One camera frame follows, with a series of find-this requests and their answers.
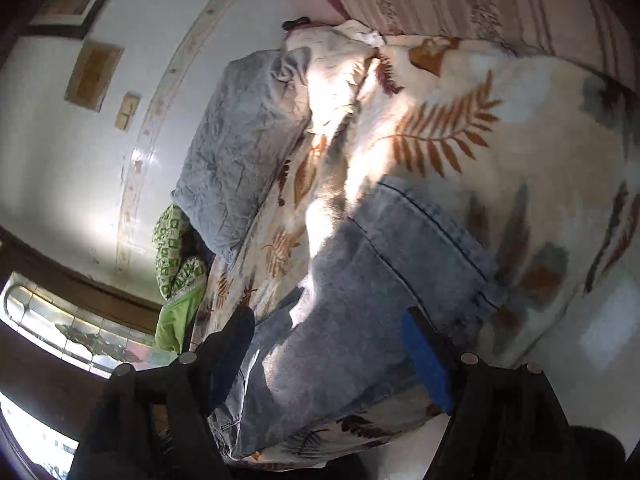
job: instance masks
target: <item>green patterned fabric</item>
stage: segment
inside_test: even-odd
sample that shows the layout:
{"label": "green patterned fabric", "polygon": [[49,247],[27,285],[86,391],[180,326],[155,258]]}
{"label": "green patterned fabric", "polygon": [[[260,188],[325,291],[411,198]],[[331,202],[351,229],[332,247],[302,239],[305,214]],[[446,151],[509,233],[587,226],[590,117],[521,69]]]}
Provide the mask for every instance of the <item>green patterned fabric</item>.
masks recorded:
{"label": "green patterned fabric", "polygon": [[182,351],[187,325],[193,319],[206,289],[206,267],[197,256],[182,260],[182,236],[191,228],[189,219],[172,204],[154,227],[152,243],[156,248],[156,279],[166,300],[156,327],[156,346]]}

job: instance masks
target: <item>picture frame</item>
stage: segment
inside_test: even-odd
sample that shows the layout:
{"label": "picture frame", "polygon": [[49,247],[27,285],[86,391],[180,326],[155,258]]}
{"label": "picture frame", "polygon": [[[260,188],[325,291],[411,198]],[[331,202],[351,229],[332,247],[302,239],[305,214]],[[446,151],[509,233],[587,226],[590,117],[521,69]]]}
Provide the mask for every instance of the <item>picture frame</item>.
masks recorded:
{"label": "picture frame", "polygon": [[65,101],[99,112],[122,53],[119,46],[86,40],[66,86]]}
{"label": "picture frame", "polygon": [[82,40],[107,0],[46,0],[27,26],[27,35]]}

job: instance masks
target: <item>beige fabric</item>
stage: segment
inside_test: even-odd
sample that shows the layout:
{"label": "beige fabric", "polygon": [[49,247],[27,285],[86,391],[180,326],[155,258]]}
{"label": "beige fabric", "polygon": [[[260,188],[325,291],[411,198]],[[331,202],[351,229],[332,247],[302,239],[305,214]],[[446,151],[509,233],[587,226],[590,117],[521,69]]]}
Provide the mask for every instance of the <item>beige fabric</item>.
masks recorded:
{"label": "beige fabric", "polygon": [[503,41],[540,48],[638,90],[629,34],[603,0],[342,0],[383,34]]}
{"label": "beige fabric", "polygon": [[[192,348],[242,298],[258,321],[271,313],[388,173],[423,187],[495,253],[509,298],[473,350],[515,364],[635,233],[636,96],[564,60],[517,57],[487,41],[388,37],[376,51],[339,30],[367,32],[351,22],[287,42],[312,49],[314,133],[284,164],[236,264],[215,261]],[[401,397],[308,428],[244,463],[309,466],[387,442],[433,414],[423,389]]]}

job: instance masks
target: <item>light switch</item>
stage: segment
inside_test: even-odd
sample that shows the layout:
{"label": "light switch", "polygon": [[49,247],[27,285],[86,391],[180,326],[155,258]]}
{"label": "light switch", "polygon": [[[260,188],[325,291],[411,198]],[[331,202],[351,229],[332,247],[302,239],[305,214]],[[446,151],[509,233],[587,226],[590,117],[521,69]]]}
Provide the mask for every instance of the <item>light switch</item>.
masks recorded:
{"label": "light switch", "polygon": [[140,102],[140,98],[133,95],[127,94],[124,96],[122,100],[122,104],[120,105],[120,111],[116,117],[116,128],[119,130],[126,130],[129,125],[130,118],[133,117],[133,114],[136,113],[136,109],[138,108],[138,103]]}

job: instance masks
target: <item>metal screw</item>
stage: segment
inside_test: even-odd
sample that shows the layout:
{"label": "metal screw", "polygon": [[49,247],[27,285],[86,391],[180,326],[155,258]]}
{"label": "metal screw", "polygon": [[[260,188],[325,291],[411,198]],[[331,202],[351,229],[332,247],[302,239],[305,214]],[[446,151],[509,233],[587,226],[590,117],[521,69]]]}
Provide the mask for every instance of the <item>metal screw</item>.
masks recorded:
{"label": "metal screw", "polygon": [[527,363],[527,370],[529,370],[529,372],[531,372],[532,374],[538,375],[542,373],[542,366],[532,361],[530,363]]}
{"label": "metal screw", "polygon": [[189,365],[193,363],[197,358],[198,356],[194,354],[194,352],[185,352],[184,354],[180,354],[180,357],[178,357],[178,361],[180,361],[180,364]]}
{"label": "metal screw", "polygon": [[460,356],[460,360],[465,365],[477,365],[478,364],[478,356],[476,354],[472,354],[471,352],[465,352]]}
{"label": "metal screw", "polygon": [[133,366],[130,365],[129,363],[123,363],[121,365],[118,365],[116,369],[113,371],[113,373],[116,374],[117,376],[122,377],[127,375],[131,371],[133,371]]}

